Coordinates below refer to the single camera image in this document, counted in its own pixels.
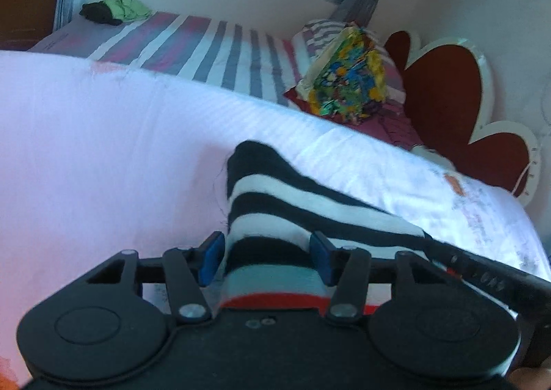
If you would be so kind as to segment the red black white striped sweater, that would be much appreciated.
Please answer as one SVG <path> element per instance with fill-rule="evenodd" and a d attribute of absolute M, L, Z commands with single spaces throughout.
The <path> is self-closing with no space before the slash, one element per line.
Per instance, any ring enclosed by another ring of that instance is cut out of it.
<path fill-rule="evenodd" d="M 240 143 L 228 158 L 226 189 L 223 308 L 325 311 L 331 292 L 310 254 L 314 232 L 381 260 L 420 253 L 430 240 L 414 224 L 300 174 L 256 141 Z"/>

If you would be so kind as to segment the pink floral bed sheet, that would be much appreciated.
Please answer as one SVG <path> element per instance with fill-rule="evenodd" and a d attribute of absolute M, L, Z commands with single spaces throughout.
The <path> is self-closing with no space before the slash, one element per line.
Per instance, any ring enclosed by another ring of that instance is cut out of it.
<path fill-rule="evenodd" d="M 542 278 L 543 246 L 505 190 L 340 125 L 145 69 L 1 54 L 1 385 L 30 378 L 24 314 L 123 249 L 157 257 L 224 231 L 226 162 L 255 140 L 296 170 L 432 237 Z"/>

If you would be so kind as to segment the maroon blanket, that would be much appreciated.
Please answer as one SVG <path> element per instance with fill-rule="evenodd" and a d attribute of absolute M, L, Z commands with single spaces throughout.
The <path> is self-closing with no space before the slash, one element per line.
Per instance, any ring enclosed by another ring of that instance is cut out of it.
<path fill-rule="evenodd" d="M 321 119 L 341 124 L 366 136 L 371 136 L 408 151 L 415 146 L 421 146 L 422 141 L 419 135 L 411 120 L 404 113 L 406 93 L 393 87 L 389 87 L 388 91 L 387 101 L 381 107 L 381 110 L 360 124 L 342 123 L 338 119 L 323 116 L 321 116 Z"/>

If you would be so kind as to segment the colourful patterned pillow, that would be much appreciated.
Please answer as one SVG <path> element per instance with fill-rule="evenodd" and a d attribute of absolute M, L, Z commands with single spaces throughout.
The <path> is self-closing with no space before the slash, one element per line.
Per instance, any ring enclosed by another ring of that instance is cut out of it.
<path fill-rule="evenodd" d="M 349 25 L 340 37 L 310 66 L 295 91 L 312 114 L 360 124 L 387 100 L 385 69 L 362 28 Z"/>

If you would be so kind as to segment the red heart-shaped headboard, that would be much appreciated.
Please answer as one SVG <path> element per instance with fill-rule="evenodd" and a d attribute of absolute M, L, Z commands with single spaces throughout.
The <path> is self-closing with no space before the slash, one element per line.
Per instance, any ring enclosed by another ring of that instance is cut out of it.
<path fill-rule="evenodd" d="M 526 125 L 493 120 L 493 75 L 484 53 L 465 38 L 423 45 L 406 30 L 391 34 L 385 48 L 402 76 L 405 114 L 422 145 L 466 177 L 528 205 L 540 181 L 540 144 Z"/>

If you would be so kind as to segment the striped purple white bed sheet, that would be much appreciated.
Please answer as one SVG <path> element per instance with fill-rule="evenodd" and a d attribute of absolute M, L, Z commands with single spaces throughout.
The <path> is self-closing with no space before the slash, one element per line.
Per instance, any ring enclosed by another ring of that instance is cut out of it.
<path fill-rule="evenodd" d="M 116 27 L 78 16 L 33 50 L 144 68 L 282 106 L 311 64 L 300 34 L 281 40 L 241 24 L 161 11 Z"/>

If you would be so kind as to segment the striped pillow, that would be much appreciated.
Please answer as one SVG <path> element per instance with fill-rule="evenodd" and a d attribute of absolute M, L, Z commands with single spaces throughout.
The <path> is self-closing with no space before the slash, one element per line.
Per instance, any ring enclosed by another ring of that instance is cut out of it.
<path fill-rule="evenodd" d="M 315 19 L 309 21 L 304 27 L 293 36 L 291 45 L 294 49 L 295 59 L 298 66 L 300 78 L 303 78 L 310 66 L 326 52 L 328 48 L 334 48 L 339 40 L 340 34 L 347 27 L 347 24 L 329 19 Z M 378 52 L 385 69 L 385 85 L 387 86 L 387 97 L 396 103 L 405 103 L 406 93 L 402 75 L 387 50 L 378 40 L 372 31 L 363 29 L 363 32 L 374 43 L 374 49 Z"/>

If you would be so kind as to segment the green cloth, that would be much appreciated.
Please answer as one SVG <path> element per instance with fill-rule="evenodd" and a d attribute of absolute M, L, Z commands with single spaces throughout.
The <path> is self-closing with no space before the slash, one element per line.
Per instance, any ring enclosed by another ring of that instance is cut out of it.
<path fill-rule="evenodd" d="M 109 8 L 112 18 L 122 23 L 141 21 L 149 18 L 152 14 L 140 0 L 103 0 Z"/>

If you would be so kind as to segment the black cloth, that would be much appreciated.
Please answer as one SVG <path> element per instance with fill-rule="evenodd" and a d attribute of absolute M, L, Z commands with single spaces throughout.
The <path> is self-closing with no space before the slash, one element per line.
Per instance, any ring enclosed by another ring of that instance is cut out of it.
<path fill-rule="evenodd" d="M 83 4 L 80 16 L 96 24 L 109 24 L 113 27 L 122 24 L 122 20 L 115 18 L 109 6 L 102 1 Z"/>

